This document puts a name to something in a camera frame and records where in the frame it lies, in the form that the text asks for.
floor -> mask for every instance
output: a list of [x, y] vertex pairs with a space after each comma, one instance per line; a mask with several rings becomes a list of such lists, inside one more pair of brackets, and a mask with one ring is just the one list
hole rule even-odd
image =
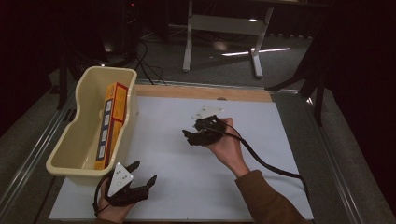
[[[129, 65], [136, 69], [139, 83], [149, 83], [149, 77], [154, 83], [168, 85], [188, 82], [247, 89], [262, 89], [292, 77], [311, 41], [298, 36], [267, 36], [262, 46], [267, 51], [260, 55], [264, 77], [257, 79], [247, 54], [223, 55], [248, 51], [255, 42], [251, 36], [194, 33], [188, 73], [181, 69], [186, 44], [184, 27], [171, 27], [166, 42], [149, 31], [141, 39], [137, 52], [144, 60], [143, 66]], [[49, 76], [56, 84], [57, 71]], [[73, 84], [69, 78], [69, 90], [73, 90]], [[315, 223], [396, 223], [332, 93], [325, 92], [323, 126], [319, 127], [312, 120], [312, 108], [295, 94], [302, 84], [290, 85], [282, 94], [274, 92], [273, 100], [300, 172], [307, 176], [312, 189], [310, 203]], [[62, 223], [48, 217], [63, 179], [51, 176], [45, 162], [56, 144], [54, 139], [72, 120], [75, 103], [70, 98], [66, 108], [56, 110], [57, 100], [57, 95], [44, 95], [0, 139], [0, 150], [4, 152], [0, 159], [0, 192], [8, 195], [0, 203], [8, 205], [1, 211], [1, 223]], [[21, 186], [10, 185], [11, 180], [18, 180]]]

yellow container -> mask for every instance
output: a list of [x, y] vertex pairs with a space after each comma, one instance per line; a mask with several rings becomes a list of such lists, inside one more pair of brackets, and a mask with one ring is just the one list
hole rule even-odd
[[[136, 76], [136, 71], [125, 68], [95, 66], [86, 70], [76, 87], [76, 117], [64, 129], [47, 160], [47, 170], [52, 175], [67, 176], [79, 184], [91, 185], [97, 184], [117, 162], [124, 163], [138, 112]], [[114, 82], [128, 87], [125, 121], [109, 165], [95, 170], [106, 88]]]

hand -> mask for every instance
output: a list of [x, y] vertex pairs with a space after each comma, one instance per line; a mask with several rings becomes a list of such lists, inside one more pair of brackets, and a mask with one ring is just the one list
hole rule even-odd
[[[233, 119], [228, 118], [222, 119], [221, 121], [233, 127]], [[225, 132], [239, 136], [230, 126], [227, 126]], [[216, 155], [218, 160], [226, 165], [236, 177], [250, 172], [242, 156], [241, 143], [238, 139], [229, 135], [223, 135], [218, 142], [206, 147], [209, 148]]]
[[102, 183], [100, 189], [101, 196], [99, 199], [99, 211], [101, 211], [102, 209], [103, 210], [98, 214], [98, 217], [104, 220], [109, 220], [121, 224], [128, 215], [129, 211], [134, 207], [135, 203], [129, 204], [125, 207], [114, 207], [112, 205], [109, 205], [109, 202], [105, 199], [105, 187], [107, 181], [109, 181], [109, 179], [106, 179]]

box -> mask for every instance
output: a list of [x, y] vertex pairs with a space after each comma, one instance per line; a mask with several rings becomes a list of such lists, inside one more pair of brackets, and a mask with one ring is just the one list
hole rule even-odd
[[[97, 185], [117, 162], [123, 165], [131, 145], [137, 115], [136, 71], [126, 68], [94, 66], [85, 71], [76, 86], [77, 113], [62, 133], [47, 159], [47, 170], [53, 175], [67, 176], [84, 185]], [[108, 166], [95, 170], [99, 132], [102, 126], [104, 92], [114, 82], [128, 88], [124, 125], [114, 146]]]
[[128, 89], [118, 82], [107, 87], [95, 170], [108, 166], [124, 122], [127, 92]]

person's right hand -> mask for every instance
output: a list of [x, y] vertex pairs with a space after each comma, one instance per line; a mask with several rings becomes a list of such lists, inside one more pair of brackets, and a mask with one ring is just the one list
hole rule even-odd
[[[227, 118], [221, 121], [233, 127], [233, 119]], [[225, 132], [239, 136], [230, 126], [227, 126]], [[236, 177], [250, 172], [242, 156], [241, 143], [238, 139], [224, 134], [218, 142], [206, 147], [209, 148], [216, 155], [218, 160], [226, 165]]]

